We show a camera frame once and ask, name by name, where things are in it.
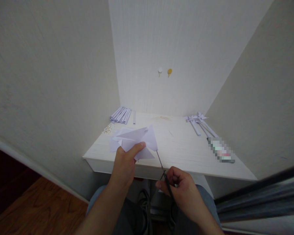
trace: person's right hand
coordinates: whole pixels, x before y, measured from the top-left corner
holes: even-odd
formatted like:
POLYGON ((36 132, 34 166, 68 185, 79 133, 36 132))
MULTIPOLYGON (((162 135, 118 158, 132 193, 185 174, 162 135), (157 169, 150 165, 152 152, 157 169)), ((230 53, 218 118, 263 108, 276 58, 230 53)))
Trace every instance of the person's right hand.
MULTIPOLYGON (((193 181, 192 176, 179 168, 172 166, 167 172, 173 197, 177 206, 183 213, 195 223, 201 220, 200 211, 203 206, 203 199, 193 181)), ((164 181, 157 181, 156 187, 170 196, 167 185, 164 181)))

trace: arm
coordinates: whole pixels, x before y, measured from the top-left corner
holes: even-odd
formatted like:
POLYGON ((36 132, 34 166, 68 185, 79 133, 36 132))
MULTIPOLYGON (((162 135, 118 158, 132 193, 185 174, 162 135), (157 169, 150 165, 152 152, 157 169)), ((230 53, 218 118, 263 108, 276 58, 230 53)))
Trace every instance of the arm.
MULTIPOLYGON (((167 178, 177 206, 197 224, 199 231, 203 234, 223 234, 200 196, 191 175, 173 166, 168 170, 167 178)), ((156 187, 170 196, 165 182, 157 181, 156 187)))
POLYGON ((134 157, 145 146, 145 142, 141 142, 128 152, 118 148, 109 183, 75 232, 76 235, 112 234, 134 179, 134 157))

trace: person's left hand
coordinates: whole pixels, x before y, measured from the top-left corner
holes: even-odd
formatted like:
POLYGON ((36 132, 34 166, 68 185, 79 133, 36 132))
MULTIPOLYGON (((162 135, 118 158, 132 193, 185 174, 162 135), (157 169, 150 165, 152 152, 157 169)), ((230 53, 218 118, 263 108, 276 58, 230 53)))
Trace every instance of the person's left hand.
POLYGON ((134 157, 145 148, 146 143, 140 142, 125 152, 120 146, 114 160, 114 166, 109 183, 118 188, 128 189, 134 179, 135 163, 134 157))

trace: leg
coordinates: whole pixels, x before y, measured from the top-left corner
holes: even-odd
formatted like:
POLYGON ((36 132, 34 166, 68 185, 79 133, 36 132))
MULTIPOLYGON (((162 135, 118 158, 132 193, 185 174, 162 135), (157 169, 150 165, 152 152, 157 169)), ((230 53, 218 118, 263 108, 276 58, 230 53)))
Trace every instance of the leg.
MULTIPOLYGON (((214 200, 202 186, 196 186, 206 207, 208 208, 218 225, 221 227, 214 200)), ((196 224, 191 221, 186 215, 184 215, 184 213, 180 209, 177 209, 177 213, 176 215, 174 215, 174 217, 176 218, 174 234, 198 234, 199 231, 196 224)))
MULTIPOLYGON (((103 185, 96 190, 88 204, 86 215, 89 213, 90 209, 105 187, 106 185, 103 185)), ((143 211, 139 205, 134 204, 126 198, 113 234, 133 234, 141 232, 144 219, 143 211)))

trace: scissor blade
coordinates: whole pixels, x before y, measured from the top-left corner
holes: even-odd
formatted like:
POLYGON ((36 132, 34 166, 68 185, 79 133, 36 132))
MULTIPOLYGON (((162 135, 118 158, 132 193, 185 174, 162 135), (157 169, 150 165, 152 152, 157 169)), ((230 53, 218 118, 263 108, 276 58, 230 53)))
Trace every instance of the scissor blade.
POLYGON ((158 151, 156 151, 156 152, 157 152, 157 155, 158 155, 158 158, 159 158, 160 164, 161 164, 161 168, 162 168, 162 170, 163 170, 163 172, 164 172, 164 169, 163 169, 163 166, 162 166, 162 163, 161 163, 161 160, 160 160, 160 157, 159 157, 158 151))

